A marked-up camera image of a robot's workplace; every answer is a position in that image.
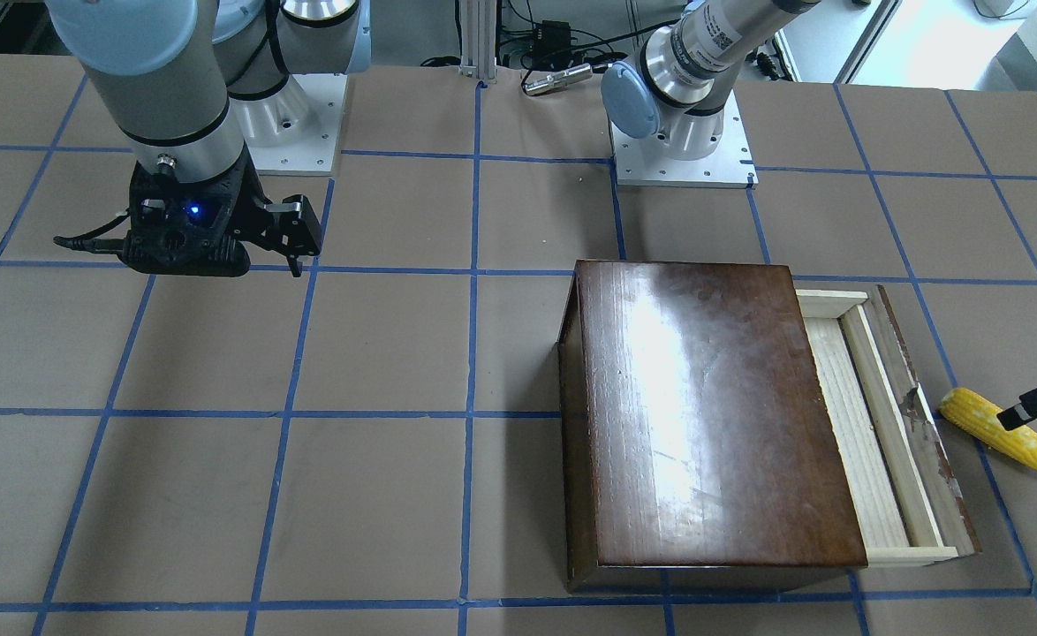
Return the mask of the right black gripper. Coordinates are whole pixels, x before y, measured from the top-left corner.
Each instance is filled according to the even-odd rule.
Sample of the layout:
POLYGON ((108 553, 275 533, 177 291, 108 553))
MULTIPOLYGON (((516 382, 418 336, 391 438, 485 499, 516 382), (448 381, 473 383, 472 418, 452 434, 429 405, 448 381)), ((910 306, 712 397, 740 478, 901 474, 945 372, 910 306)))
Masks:
POLYGON ((196 184, 156 176, 136 164, 128 185, 130 229, 120 261, 144 274, 237 277, 251 268, 247 245, 283 254, 301 277, 320 256, 323 225, 306 196, 276 204, 247 148, 227 170, 196 184))

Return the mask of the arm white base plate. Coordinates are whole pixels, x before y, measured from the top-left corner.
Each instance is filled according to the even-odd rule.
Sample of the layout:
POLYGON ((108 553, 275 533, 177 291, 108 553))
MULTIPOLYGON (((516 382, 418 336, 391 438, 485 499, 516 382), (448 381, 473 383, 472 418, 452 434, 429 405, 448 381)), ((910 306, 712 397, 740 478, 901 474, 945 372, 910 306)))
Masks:
POLYGON ((263 100, 232 98, 232 114, 259 173, 332 177, 348 87, 345 75, 296 75, 263 100))
POLYGON ((760 183, 736 93, 708 117, 684 116, 671 134, 635 140, 609 125, 617 181, 625 186, 753 188, 760 183))

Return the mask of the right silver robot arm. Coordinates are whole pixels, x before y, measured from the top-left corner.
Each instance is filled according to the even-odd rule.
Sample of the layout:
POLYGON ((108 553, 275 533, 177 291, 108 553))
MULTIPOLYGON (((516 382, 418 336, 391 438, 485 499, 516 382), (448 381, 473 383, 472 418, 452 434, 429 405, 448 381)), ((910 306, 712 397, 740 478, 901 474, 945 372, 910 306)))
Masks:
POLYGON ((367 1, 49 1, 51 25, 127 137, 127 209, 72 251, 164 276, 239 277, 247 246, 292 276, 323 250, 303 194, 272 201, 253 148, 310 133, 300 75, 372 61, 367 1))

